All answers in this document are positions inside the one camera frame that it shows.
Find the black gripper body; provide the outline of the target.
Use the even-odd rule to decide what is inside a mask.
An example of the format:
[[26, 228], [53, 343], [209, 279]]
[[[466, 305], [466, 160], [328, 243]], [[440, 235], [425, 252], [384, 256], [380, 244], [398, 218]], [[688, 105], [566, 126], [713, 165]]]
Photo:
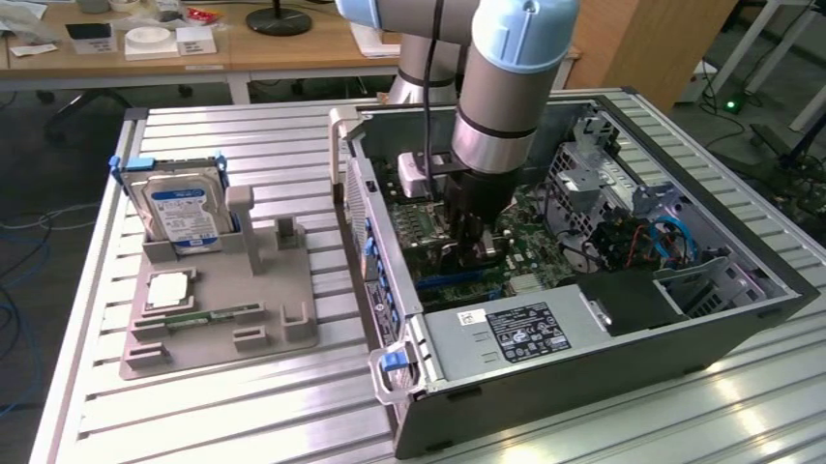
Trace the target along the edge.
[[469, 220], [484, 225], [494, 224], [509, 205], [517, 181], [517, 170], [485, 174], [469, 169], [452, 173], [446, 179], [446, 218], [450, 225]]

